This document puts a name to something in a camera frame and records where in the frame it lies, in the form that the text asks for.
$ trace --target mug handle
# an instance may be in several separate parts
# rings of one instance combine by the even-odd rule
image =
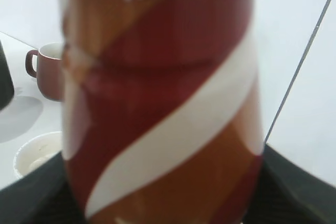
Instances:
[[[31,50],[27,53],[27,55],[26,55],[26,71],[27,71],[27,74],[29,74],[31,77],[36,78],[37,73],[33,69],[33,56],[34,55],[38,56],[38,51],[37,50]]]

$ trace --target red stripe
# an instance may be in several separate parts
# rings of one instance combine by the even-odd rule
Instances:
[[[108,163],[183,104],[226,59],[245,33],[251,4],[165,0],[106,49],[73,112],[70,139],[84,141],[67,169],[82,208]]]

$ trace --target mug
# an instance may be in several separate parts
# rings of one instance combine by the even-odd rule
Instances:
[[[10,75],[0,41],[0,110],[6,107],[14,96],[14,87]]]
[[[60,101],[63,96],[61,72],[63,44],[51,43],[39,50],[31,50],[26,55],[26,71],[37,79],[37,85],[44,97]],[[37,70],[33,69],[33,56],[37,56]]]

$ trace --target red and white striped can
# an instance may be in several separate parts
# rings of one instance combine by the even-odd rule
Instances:
[[[69,0],[64,150],[93,224],[236,224],[264,149],[253,0]]]

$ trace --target table surface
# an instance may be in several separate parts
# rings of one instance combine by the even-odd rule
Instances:
[[[256,0],[260,93],[265,135],[279,109],[327,0]],[[280,154],[336,186],[336,0],[332,0],[268,143]],[[15,86],[0,113],[0,188],[16,180],[13,158],[30,139],[61,130],[61,104],[47,100],[26,74],[32,47],[0,33]]]

